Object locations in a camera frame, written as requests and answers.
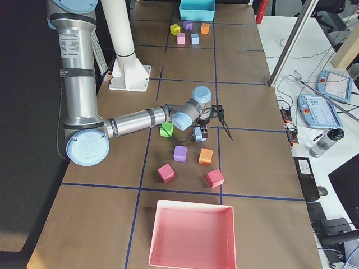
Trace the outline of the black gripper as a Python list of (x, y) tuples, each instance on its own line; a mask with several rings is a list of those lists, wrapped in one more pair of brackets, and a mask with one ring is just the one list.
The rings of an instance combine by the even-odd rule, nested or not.
[[(224, 119), (224, 109), (221, 105), (212, 105), (209, 111), (210, 115), (208, 116), (208, 119)], [(202, 138), (205, 140), (208, 138), (208, 129), (206, 126), (202, 126)]]

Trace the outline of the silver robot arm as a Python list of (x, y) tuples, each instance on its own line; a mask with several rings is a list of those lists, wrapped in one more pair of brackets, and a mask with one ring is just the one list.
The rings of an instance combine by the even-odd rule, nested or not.
[[(151, 67), (136, 56), (125, 1), (102, 1), (114, 46), (112, 90), (144, 92)], [(63, 127), (66, 154), (77, 165), (100, 163), (109, 153), (109, 140), (172, 122), (179, 130), (206, 131), (213, 118), (224, 122), (224, 110), (211, 103), (208, 87), (198, 86), (183, 105), (164, 104), (123, 116), (103, 119), (98, 112), (93, 36), (97, 1), (48, 1), (48, 25), (58, 32), (68, 117)]]

